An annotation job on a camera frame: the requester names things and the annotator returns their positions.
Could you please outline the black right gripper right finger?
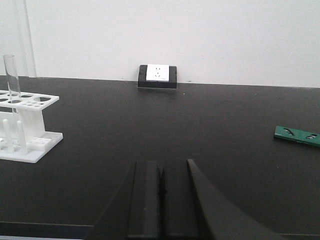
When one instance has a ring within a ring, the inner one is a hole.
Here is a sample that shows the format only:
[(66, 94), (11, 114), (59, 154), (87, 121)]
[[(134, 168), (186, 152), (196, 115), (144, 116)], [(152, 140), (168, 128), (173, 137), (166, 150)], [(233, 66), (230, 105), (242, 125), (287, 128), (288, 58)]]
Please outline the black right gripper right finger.
[(282, 240), (230, 202), (192, 159), (164, 167), (166, 240)]

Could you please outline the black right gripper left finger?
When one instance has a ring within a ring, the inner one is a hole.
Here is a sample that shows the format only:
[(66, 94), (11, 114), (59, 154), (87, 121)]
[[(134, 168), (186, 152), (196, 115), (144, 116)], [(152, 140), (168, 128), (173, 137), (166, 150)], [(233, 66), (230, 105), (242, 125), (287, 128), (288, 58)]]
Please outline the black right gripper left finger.
[(155, 161), (130, 165), (121, 187), (86, 240), (159, 240), (160, 171)]

